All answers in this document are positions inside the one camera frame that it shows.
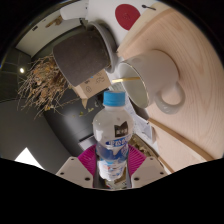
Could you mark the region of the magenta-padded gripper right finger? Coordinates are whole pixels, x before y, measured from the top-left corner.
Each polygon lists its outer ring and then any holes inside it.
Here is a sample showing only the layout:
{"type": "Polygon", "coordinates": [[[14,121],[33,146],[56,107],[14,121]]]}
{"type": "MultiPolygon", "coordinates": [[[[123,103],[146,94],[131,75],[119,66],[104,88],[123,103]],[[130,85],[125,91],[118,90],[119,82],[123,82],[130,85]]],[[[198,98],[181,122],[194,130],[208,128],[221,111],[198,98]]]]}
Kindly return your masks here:
{"type": "Polygon", "coordinates": [[[129,146],[126,183],[128,188],[140,188],[165,177],[163,166],[154,156],[145,156],[129,146]]]}

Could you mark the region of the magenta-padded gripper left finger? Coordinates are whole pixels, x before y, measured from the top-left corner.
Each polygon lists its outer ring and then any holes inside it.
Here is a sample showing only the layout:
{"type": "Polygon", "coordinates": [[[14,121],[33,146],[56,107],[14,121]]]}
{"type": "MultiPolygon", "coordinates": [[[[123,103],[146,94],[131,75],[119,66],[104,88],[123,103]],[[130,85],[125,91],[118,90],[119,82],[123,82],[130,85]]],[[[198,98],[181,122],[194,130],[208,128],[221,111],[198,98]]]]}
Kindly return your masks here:
{"type": "Polygon", "coordinates": [[[69,157],[56,175],[81,187],[93,188],[97,168],[95,148],[92,145],[78,157],[69,157]]]}

